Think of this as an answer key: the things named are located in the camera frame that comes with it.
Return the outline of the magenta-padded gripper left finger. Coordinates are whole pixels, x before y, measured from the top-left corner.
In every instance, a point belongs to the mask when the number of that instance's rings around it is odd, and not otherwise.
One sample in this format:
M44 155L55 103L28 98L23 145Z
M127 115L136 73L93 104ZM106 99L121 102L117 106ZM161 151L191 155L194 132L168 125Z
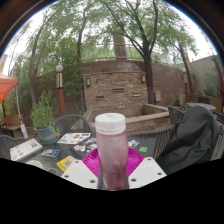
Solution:
M66 169L62 178L83 188L97 189L101 174L99 155L93 149L85 157L75 158Z

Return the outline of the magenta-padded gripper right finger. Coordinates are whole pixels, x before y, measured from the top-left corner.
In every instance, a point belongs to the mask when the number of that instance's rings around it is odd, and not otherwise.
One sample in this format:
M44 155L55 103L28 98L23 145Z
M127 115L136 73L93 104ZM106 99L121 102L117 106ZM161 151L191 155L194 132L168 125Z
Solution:
M130 189L146 186L166 176L152 157L143 157L132 148L128 153L126 173Z

